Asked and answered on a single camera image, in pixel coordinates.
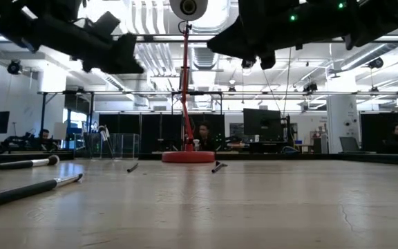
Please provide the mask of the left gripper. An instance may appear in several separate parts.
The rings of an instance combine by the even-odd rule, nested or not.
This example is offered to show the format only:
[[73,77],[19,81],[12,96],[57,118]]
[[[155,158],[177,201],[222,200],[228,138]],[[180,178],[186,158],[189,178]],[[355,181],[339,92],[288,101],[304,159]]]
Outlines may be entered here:
[[119,24],[109,11],[97,21],[81,18],[66,22],[46,15],[39,20],[39,37],[44,46],[81,59],[86,73],[94,68],[104,73],[143,73],[134,55],[136,36],[112,36]]

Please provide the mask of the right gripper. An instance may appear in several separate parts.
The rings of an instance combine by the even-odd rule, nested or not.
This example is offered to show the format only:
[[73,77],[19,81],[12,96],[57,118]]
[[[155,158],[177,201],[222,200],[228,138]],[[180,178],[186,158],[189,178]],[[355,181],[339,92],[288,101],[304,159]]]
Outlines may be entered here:
[[235,22],[207,42],[213,53],[230,57],[260,55],[260,67],[276,64],[275,50],[309,42],[309,1],[239,1]]

